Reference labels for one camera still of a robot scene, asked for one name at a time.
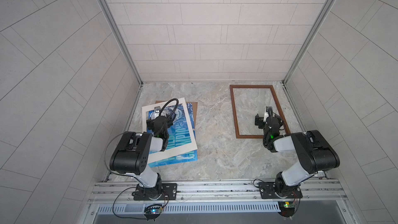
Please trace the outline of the brown wooden picture frame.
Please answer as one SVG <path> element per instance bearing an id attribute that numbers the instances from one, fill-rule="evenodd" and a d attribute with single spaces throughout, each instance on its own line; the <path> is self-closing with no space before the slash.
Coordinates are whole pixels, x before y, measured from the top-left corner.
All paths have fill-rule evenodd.
<path id="1" fill-rule="evenodd" d="M 263 129 L 255 125 L 255 117 L 259 115 L 263 124 L 266 107 L 271 106 L 274 113 L 286 120 L 283 109 L 272 85 L 231 85 L 231 103 L 238 139 L 263 138 Z"/>

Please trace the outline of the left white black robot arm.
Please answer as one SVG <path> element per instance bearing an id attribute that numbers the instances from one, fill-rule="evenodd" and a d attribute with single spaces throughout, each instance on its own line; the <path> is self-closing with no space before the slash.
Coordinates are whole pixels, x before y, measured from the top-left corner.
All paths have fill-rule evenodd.
<path id="1" fill-rule="evenodd" d="M 109 160 L 104 160 L 106 169 L 116 175 L 132 176 L 138 181 L 136 192 L 151 200 L 161 195 L 167 197 L 162 189 L 160 174 L 148 166 L 151 151 L 163 152 L 169 143 L 168 128 L 173 125 L 175 112 L 179 100 L 171 99 L 156 110 L 158 115 L 154 119 L 147 119 L 148 132 L 123 132 L 116 137 L 120 138 Z"/>

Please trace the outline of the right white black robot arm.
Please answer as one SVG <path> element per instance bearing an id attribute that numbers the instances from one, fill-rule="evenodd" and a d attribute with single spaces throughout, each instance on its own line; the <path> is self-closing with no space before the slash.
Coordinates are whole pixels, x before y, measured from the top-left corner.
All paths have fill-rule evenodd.
<path id="1" fill-rule="evenodd" d="M 295 196 L 299 185 L 318 172 L 340 166 L 340 159 L 318 130 L 281 135 L 283 119 L 266 108 L 264 117 L 255 116 L 255 126 L 263 130 L 263 146 L 270 152 L 295 151 L 298 162 L 279 172 L 273 184 L 279 198 Z"/>

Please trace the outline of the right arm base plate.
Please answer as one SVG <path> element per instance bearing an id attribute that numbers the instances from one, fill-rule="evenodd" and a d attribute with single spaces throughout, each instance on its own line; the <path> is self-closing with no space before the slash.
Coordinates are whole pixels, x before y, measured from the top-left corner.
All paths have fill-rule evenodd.
<path id="1" fill-rule="evenodd" d="M 282 183 L 277 186 L 275 182 L 259 182 L 260 195 L 262 199 L 301 199 L 303 198 L 299 186 L 286 186 Z"/>

